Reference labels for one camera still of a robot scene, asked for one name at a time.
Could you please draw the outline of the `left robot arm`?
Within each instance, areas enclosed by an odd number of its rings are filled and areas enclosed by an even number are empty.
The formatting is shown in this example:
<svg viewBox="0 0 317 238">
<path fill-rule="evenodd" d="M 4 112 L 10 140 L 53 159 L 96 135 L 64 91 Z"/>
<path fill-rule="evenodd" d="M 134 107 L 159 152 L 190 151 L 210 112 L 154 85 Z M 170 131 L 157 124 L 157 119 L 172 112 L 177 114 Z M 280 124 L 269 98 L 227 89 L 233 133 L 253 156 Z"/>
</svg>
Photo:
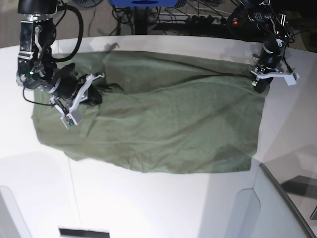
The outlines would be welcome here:
<svg viewBox="0 0 317 238">
<path fill-rule="evenodd" d="M 275 13 L 269 0 L 241 0 L 226 21 L 228 31 L 237 39 L 262 42 L 260 53 L 253 54 L 251 70 L 253 89 L 258 93 L 275 78 L 283 78 L 289 86 L 300 78 L 286 61 L 286 48 L 293 34 L 285 23 L 286 15 Z"/>
</svg>

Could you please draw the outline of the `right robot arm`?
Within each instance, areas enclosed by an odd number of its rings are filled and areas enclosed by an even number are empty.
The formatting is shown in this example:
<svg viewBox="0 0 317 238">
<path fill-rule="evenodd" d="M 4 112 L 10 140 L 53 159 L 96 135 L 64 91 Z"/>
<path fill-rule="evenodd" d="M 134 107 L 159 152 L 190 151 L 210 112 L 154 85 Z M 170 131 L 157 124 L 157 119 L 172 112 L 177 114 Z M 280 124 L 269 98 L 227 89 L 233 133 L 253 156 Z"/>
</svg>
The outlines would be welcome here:
<svg viewBox="0 0 317 238">
<path fill-rule="evenodd" d="M 77 42 L 68 56 L 56 58 L 52 56 L 51 45 L 56 40 L 58 24 L 53 22 L 52 15 L 69 11 L 79 23 Z M 45 105 L 56 107 L 64 115 L 74 112 L 79 104 L 101 104 L 102 96 L 92 82 L 103 77 L 103 73 L 78 78 L 74 63 L 57 67 L 58 63 L 71 60 L 79 50 L 84 32 L 80 11 L 61 0 L 20 0 L 18 13 L 26 19 L 20 24 L 17 84 L 23 90 L 39 89 L 49 94 L 50 101 Z"/>
</svg>

